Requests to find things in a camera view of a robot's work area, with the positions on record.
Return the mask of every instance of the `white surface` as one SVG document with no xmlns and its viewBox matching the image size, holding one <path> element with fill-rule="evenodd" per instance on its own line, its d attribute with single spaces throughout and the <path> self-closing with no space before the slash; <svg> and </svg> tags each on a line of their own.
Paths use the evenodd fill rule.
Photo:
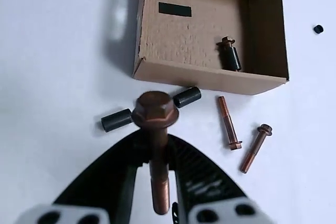
<svg viewBox="0 0 336 224">
<path fill-rule="evenodd" d="M 130 77 L 137 2 L 0 0 L 1 223 L 52 202 L 92 161 L 136 130 L 128 125 L 104 134 L 96 124 L 101 116 L 132 108 L 144 91 L 179 89 Z M 334 219 L 333 3 L 283 0 L 288 84 L 254 97 L 203 91 L 202 100 L 183 108 L 169 129 L 214 160 L 277 223 Z M 315 24 L 324 33 L 316 35 Z M 242 150 L 223 148 L 217 95 L 227 99 Z M 243 175 L 238 167 L 261 123 L 274 134 Z M 131 223 L 171 224 L 170 214 L 152 210 L 148 167 L 139 170 L 136 183 Z"/>
</svg>

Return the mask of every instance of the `bolt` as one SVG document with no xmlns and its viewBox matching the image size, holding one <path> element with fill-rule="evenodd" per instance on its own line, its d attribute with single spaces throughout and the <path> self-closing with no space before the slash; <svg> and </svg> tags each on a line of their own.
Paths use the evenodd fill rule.
<svg viewBox="0 0 336 224">
<path fill-rule="evenodd" d="M 258 127 L 259 134 L 254 141 L 254 144 L 248 154 L 246 155 L 244 162 L 240 168 L 242 173 L 247 173 L 249 170 L 254 158 L 260 150 L 262 143 L 264 142 L 266 136 L 272 136 L 272 127 L 267 124 L 262 124 Z"/>
<path fill-rule="evenodd" d="M 221 109 L 223 121 L 226 127 L 227 135 L 229 137 L 229 148 L 231 151 L 240 149 L 242 141 L 238 141 L 229 110 L 227 108 L 225 98 L 218 97 L 219 107 Z"/>
<path fill-rule="evenodd" d="M 232 37 L 226 36 L 222 39 L 222 43 L 226 47 L 232 47 L 232 44 L 236 42 Z"/>
<path fill-rule="evenodd" d="M 178 110 L 173 99 L 164 92 L 150 91 L 136 101 L 132 112 L 134 123 L 148 131 L 151 159 L 149 162 L 154 211 L 164 215 L 169 211 L 169 179 L 167 127 L 177 121 Z"/>
</svg>

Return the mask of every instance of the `brown cardboard box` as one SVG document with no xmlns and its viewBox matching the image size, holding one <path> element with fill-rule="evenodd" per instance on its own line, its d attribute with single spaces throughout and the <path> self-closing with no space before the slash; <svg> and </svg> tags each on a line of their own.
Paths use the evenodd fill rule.
<svg viewBox="0 0 336 224">
<path fill-rule="evenodd" d="M 159 3 L 191 8 L 191 17 L 159 13 Z M 140 0 L 133 76 L 239 94 L 265 92 L 289 80 L 283 24 L 282 0 Z M 225 36 L 236 40 L 240 72 L 222 69 L 216 44 Z"/>
</svg>

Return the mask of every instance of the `bolt thread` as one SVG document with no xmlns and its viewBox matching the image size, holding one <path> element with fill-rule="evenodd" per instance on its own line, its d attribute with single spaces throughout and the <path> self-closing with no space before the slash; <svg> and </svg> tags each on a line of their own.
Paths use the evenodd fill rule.
<svg viewBox="0 0 336 224">
<path fill-rule="evenodd" d="M 221 109 L 222 117 L 230 116 L 224 97 L 218 97 L 219 107 Z"/>
<path fill-rule="evenodd" d="M 244 159 L 244 162 L 243 162 L 243 164 L 240 167 L 240 171 L 242 173 L 247 173 L 247 171 L 250 169 L 251 164 L 252 164 L 252 162 L 253 162 L 253 160 L 254 160 L 255 157 L 256 157 L 256 155 L 253 154 L 253 153 L 248 153 L 246 155 L 246 157 Z"/>
<path fill-rule="evenodd" d="M 151 180 L 152 185 L 152 200 L 154 211 L 158 215 L 164 215 L 169 211 L 169 180 L 160 181 L 157 179 Z"/>
</svg>

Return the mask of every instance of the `bolt head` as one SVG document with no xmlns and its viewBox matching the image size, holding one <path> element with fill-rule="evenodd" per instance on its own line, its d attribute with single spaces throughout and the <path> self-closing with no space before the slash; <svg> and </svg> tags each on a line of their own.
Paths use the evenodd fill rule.
<svg viewBox="0 0 336 224">
<path fill-rule="evenodd" d="M 172 125 L 178 118 L 178 110 L 173 99 L 164 92 L 149 91 L 136 101 L 132 113 L 134 123 L 144 128 L 164 128 Z"/>
<path fill-rule="evenodd" d="M 258 131 L 265 132 L 268 136 L 272 136 L 272 127 L 267 125 L 267 124 L 262 124 L 261 126 L 258 127 Z"/>
<path fill-rule="evenodd" d="M 235 142 L 235 143 L 230 143 L 229 144 L 230 150 L 233 151 L 233 150 L 241 149 L 241 143 L 242 143 L 242 141 L 238 141 L 238 142 Z"/>
<path fill-rule="evenodd" d="M 230 36 L 226 36 L 222 39 L 222 43 L 224 44 L 228 44 L 228 43 L 233 44 L 234 42 L 236 41 Z"/>
</svg>

